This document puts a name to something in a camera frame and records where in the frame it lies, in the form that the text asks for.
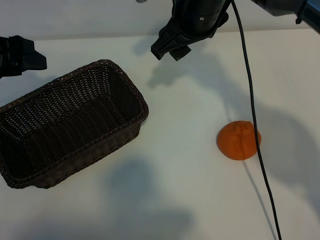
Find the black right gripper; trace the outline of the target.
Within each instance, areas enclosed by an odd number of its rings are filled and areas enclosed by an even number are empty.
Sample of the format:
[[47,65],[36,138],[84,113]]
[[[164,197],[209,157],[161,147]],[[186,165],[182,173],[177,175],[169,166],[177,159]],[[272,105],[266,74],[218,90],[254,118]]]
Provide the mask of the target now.
[[230,0],[174,0],[170,21],[151,46],[152,54],[161,60],[169,53],[176,61],[191,49],[189,42],[211,38],[229,18]]

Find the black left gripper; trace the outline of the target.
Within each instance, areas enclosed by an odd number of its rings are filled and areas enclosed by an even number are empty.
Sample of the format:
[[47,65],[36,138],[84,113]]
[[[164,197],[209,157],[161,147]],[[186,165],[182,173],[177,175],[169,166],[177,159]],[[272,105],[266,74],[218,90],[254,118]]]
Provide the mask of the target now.
[[0,38],[0,77],[21,76],[22,71],[47,69],[47,59],[32,40],[21,36]]

